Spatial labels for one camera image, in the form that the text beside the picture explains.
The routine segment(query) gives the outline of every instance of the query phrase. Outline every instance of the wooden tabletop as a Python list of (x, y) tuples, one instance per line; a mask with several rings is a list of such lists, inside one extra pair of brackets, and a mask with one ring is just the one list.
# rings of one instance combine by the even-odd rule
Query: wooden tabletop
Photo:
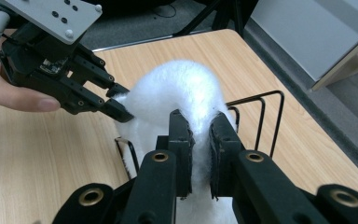
[[(257, 55), (233, 31), (177, 37), (97, 52), (116, 82), (127, 88), (173, 59), (204, 63), (219, 77), (227, 102), (279, 90), (285, 94), (273, 160), (300, 188), (322, 184), (358, 190), (358, 168), (338, 148)], [(89, 85), (90, 89), (103, 95)], [(259, 148), (269, 152), (279, 96), (266, 98)], [(240, 107), (240, 138), (254, 148), (260, 103)], [(0, 223), (50, 223), (68, 197), (94, 182), (113, 188), (127, 181), (114, 139), (114, 122), (102, 113), (73, 116), (63, 110), (24, 113), (0, 106)]]

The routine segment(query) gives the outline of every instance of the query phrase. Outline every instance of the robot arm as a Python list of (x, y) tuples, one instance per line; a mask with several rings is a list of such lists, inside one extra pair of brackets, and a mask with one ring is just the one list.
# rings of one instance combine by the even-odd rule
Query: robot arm
[(101, 6), (78, 0), (0, 0), (0, 36), (10, 17), (23, 24), (3, 44), (0, 60), (11, 84), (55, 97), (71, 114), (101, 111), (120, 122), (133, 116), (115, 100), (105, 101), (84, 87), (92, 82), (111, 97), (128, 90), (115, 82), (105, 62), (79, 44), (101, 16)]

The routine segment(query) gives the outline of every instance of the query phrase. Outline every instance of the white fur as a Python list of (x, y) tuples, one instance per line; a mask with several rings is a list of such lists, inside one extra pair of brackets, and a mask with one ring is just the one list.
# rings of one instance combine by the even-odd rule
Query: white fur
[[(209, 187), (211, 121), (221, 111), (234, 127), (214, 74), (200, 63), (171, 61), (142, 77), (128, 94), (115, 98), (135, 117), (116, 125), (121, 137), (133, 143), (140, 163), (147, 152), (155, 149), (157, 136), (168, 135), (173, 110), (179, 109), (189, 123), (196, 142), (192, 152), (193, 193), (177, 200), (176, 223), (236, 223), (231, 199), (212, 200)], [(124, 161), (131, 176), (136, 176), (128, 150)]]

